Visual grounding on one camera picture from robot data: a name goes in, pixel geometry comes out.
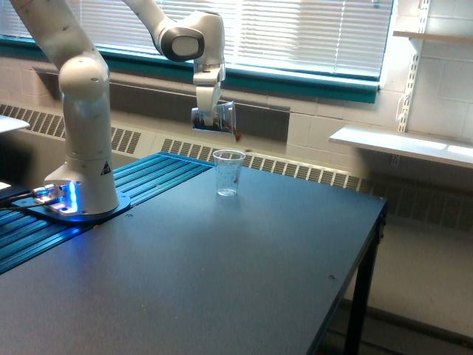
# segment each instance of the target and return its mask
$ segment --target window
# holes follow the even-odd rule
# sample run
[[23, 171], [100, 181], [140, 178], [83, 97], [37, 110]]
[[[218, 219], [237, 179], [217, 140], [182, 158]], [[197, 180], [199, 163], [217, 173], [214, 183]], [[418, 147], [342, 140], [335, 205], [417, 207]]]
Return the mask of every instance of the window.
[[[394, 0], [157, 0], [172, 19], [210, 10], [225, 22], [229, 67], [378, 80]], [[99, 47], [156, 53], [148, 31], [120, 0], [69, 0]], [[8, 0], [0, 34], [28, 36]]]

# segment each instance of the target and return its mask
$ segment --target teal window sill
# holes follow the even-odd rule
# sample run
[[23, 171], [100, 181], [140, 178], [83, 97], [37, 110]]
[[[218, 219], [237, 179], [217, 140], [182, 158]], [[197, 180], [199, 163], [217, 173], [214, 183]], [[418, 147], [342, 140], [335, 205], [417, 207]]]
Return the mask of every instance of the teal window sill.
[[[174, 63], [158, 55], [99, 48], [110, 70], [135, 75], [157, 76], [170, 81], [192, 83], [191, 63]], [[0, 35], [0, 55], [28, 59], [46, 57], [32, 39]], [[374, 104], [379, 83], [371, 80], [308, 75], [261, 68], [226, 68], [225, 89], [261, 95], [297, 98], [333, 98]]]

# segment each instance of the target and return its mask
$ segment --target white shelf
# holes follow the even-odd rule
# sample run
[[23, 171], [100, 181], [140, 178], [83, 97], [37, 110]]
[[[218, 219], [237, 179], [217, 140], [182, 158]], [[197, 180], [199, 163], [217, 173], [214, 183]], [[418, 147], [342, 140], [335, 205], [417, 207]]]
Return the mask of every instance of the white shelf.
[[376, 152], [473, 168], [473, 146], [453, 141], [350, 125], [334, 133], [330, 141]]
[[17, 129], [27, 128], [30, 125], [22, 120], [0, 115], [0, 133], [16, 131]]
[[463, 37], [456, 35], [432, 35], [428, 33], [417, 33], [407, 31], [394, 31], [392, 35], [395, 37], [406, 37], [409, 39], [420, 39], [424, 41], [473, 44], [473, 37]]

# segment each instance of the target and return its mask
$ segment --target metal extrusion rail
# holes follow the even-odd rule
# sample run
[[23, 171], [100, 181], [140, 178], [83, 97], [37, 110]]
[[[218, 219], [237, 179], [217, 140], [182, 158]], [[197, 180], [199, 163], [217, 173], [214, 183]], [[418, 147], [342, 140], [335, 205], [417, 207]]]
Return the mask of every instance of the metal extrusion rail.
[[[117, 191], [132, 207], [208, 170], [211, 164], [156, 154], [114, 171]], [[0, 274], [81, 234], [93, 226], [66, 226], [17, 211], [0, 212]]]

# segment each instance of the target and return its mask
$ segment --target plastic cup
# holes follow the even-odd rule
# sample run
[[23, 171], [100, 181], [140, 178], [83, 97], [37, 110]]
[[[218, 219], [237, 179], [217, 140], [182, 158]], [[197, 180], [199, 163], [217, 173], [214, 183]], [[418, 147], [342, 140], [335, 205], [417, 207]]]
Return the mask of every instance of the plastic cup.
[[221, 132], [230, 135], [237, 134], [237, 117], [234, 102], [227, 102], [215, 106], [213, 112], [201, 111], [193, 108], [191, 111], [193, 129], [201, 131]]
[[217, 173], [217, 194], [234, 196], [237, 194], [239, 176], [246, 155], [236, 150], [217, 150], [214, 152]]

